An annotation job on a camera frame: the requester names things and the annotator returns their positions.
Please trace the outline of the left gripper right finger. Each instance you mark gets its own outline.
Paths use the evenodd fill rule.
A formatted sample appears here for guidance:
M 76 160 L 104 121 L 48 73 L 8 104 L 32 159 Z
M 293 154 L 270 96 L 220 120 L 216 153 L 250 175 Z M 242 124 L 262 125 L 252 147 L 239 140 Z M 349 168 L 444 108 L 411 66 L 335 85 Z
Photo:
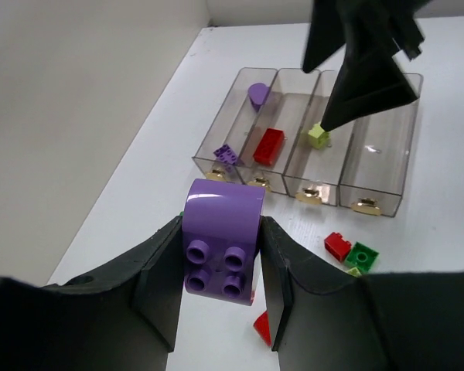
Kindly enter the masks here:
M 354 277 L 270 216 L 259 247 L 282 370 L 464 370 L 464 272 Z

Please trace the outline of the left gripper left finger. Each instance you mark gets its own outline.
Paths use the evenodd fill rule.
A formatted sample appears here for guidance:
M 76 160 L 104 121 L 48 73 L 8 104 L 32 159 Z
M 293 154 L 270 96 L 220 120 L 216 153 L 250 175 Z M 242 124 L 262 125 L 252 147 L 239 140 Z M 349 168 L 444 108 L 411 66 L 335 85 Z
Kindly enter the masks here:
M 0 370 L 164 370 L 183 293 L 180 216 L 63 285 L 0 277 Z

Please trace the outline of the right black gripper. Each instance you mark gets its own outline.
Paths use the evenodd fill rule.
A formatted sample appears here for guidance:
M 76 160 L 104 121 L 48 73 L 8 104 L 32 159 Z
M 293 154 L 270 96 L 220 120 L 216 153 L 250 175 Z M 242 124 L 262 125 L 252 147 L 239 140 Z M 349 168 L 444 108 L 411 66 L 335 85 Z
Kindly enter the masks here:
M 401 107 L 417 93 L 392 57 L 421 54 L 423 36 L 415 13 L 425 7 L 409 1 L 314 1 L 302 70 L 312 72 L 349 41 L 343 65 L 322 116 L 324 131 Z

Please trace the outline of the red rounded lego brick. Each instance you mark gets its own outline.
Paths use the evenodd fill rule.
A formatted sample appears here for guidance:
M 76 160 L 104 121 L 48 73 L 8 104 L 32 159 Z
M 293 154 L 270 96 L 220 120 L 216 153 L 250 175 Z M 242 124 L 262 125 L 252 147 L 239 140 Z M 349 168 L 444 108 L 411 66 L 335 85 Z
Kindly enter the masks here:
M 268 312 L 264 311 L 254 322 L 254 330 L 261 337 L 266 346 L 271 347 L 271 334 L 268 320 Z

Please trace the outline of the lime lego brick carried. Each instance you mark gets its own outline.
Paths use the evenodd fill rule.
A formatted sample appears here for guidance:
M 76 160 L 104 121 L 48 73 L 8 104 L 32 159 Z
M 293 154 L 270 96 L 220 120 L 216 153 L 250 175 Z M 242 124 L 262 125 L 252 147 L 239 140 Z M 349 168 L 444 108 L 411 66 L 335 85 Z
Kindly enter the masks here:
M 321 127 L 321 123 L 318 122 L 312 126 L 308 131 L 308 143 L 317 150 L 327 147 L 330 143 L 329 132 L 325 131 Z

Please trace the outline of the red rectangular lego brick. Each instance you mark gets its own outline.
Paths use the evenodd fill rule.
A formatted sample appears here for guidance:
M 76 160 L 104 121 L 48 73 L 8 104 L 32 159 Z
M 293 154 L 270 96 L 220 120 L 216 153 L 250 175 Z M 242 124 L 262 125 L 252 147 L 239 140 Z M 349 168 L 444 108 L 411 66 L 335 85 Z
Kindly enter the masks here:
M 280 154 L 284 140 L 284 131 L 268 128 L 254 151 L 254 161 L 260 165 L 273 166 Z

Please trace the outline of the purple rounded lego brick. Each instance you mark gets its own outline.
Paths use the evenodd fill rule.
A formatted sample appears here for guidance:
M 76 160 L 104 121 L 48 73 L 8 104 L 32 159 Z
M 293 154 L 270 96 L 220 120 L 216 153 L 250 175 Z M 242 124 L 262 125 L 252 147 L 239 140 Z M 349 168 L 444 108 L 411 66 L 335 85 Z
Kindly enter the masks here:
M 258 282 L 258 233 L 265 189 L 197 179 L 183 210 L 184 287 L 252 305 Z

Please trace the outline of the small purple lego brick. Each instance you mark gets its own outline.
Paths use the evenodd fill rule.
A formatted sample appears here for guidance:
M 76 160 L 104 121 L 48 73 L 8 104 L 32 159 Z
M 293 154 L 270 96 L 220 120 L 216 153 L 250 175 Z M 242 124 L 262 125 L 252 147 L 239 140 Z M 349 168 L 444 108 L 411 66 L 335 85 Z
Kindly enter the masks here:
M 240 160 L 235 151 L 228 144 L 223 144 L 218 149 L 214 150 L 213 154 L 216 156 L 217 161 L 225 164 L 237 165 Z

